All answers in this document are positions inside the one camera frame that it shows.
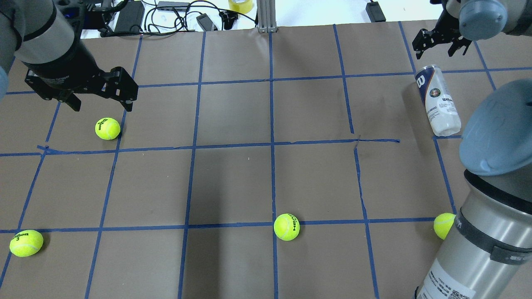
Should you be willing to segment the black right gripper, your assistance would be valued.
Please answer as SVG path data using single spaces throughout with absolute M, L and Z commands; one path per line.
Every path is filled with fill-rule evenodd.
M 471 40 L 459 32 L 458 18 L 451 15 L 446 8 L 441 12 L 432 30 L 420 29 L 412 41 L 416 59 L 421 59 L 425 51 L 441 44 L 451 44 L 447 51 L 449 57 L 454 56 L 459 49 L 463 49 L 462 55 L 464 56 L 472 44 Z

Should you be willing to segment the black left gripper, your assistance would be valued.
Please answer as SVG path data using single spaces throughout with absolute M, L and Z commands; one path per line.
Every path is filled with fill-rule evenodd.
M 73 64 L 60 67 L 43 64 L 24 64 L 28 68 L 25 76 L 27 85 L 43 100 L 58 99 L 75 112 L 81 109 L 81 100 L 75 93 L 92 93 L 104 98 L 112 98 L 132 112 L 133 103 L 138 97 L 138 85 L 124 67 L 117 66 L 106 72 L 98 66 Z

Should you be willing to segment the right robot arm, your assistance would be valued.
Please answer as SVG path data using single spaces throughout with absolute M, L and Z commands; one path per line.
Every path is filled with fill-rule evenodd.
M 448 55 L 499 33 L 531 36 L 530 0 L 441 0 L 432 30 L 412 42 L 416 58 L 440 44 Z M 498 299 L 531 261 L 531 79 L 491 93 L 462 133 L 470 192 L 414 299 Z

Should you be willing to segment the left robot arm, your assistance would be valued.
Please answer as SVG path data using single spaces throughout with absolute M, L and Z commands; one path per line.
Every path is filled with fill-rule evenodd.
M 79 111 L 77 95 L 90 93 L 132 111 L 137 83 L 125 68 L 101 70 L 81 40 L 91 5 L 91 0 L 2 0 L 1 96 L 16 58 L 28 68 L 25 83 L 43 100 Z

